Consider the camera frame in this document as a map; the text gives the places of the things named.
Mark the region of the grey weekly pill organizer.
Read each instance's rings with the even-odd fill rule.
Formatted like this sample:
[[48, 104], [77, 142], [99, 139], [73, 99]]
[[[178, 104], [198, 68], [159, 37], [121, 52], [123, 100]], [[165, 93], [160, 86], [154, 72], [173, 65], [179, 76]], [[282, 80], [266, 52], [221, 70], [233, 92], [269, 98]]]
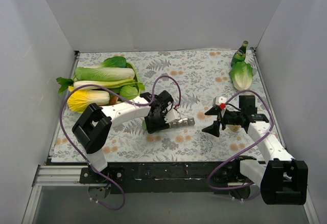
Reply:
[[183, 119], [171, 121], [169, 123], [170, 128], [189, 127], [194, 125], [195, 125], [194, 118], [183, 118]]

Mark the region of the green pill bottle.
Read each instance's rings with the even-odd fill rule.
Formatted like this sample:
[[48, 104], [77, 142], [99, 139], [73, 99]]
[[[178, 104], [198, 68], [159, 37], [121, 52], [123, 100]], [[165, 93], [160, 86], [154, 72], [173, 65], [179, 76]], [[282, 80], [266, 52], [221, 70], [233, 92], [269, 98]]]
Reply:
[[146, 131], [147, 130], [147, 126], [146, 126], [146, 122], [145, 121], [142, 122], [142, 128], [143, 128], [143, 131]]

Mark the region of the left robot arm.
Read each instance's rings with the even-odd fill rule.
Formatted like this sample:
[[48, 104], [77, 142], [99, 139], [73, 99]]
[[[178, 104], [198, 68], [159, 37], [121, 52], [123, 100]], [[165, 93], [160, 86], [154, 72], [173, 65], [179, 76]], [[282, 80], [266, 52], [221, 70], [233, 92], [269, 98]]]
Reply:
[[74, 124], [72, 132], [83, 146], [88, 163], [93, 166], [91, 177], [97, 183], [108, 179], [109, 171], [106, 168], [103, 147], [113, 127], [136, 118], [144, 118], [149, 134], [168, 129], [170, 122], [181, 119], [177, 109], [171, 107], [172, 104], [172, 96], [163, 91], [159, 95], [143, 93], [116, 105], [89, 105]]

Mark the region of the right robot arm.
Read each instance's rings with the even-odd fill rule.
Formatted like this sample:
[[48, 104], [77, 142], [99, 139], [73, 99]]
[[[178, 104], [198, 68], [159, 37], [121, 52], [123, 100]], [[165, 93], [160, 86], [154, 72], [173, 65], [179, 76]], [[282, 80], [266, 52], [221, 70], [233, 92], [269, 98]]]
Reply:
[[239, 109], [229, 111], [226, 107], [230, 102], [225, 97], [215, 97], [213, 106], [206, 112], [217, 119], [211, 126], [202, 130], [219, 137], [220, 130], [227, 125], [239, 125], [252, 138], [254, 143], [242, 152], [256, 146], [265, 160], [261, 165], [256, 159], [244, 157], [241, 153], [233, 155], [217, 166], [211, 173], [212, 177], [228, 162], [238, 160], [239, 164], [231, 169], [232, 178], [242, 182], [248, 178], [260, 188], [264, 203], [268, 205], [304, 205], [307, 200], [308, 166], [304, 161], [296, 160], [272, 133], [274, 120], [272, 114], [259, 114], [255, 101], [263, 98], [254, 91], [244, 90], [236, 93], [239, 98]]

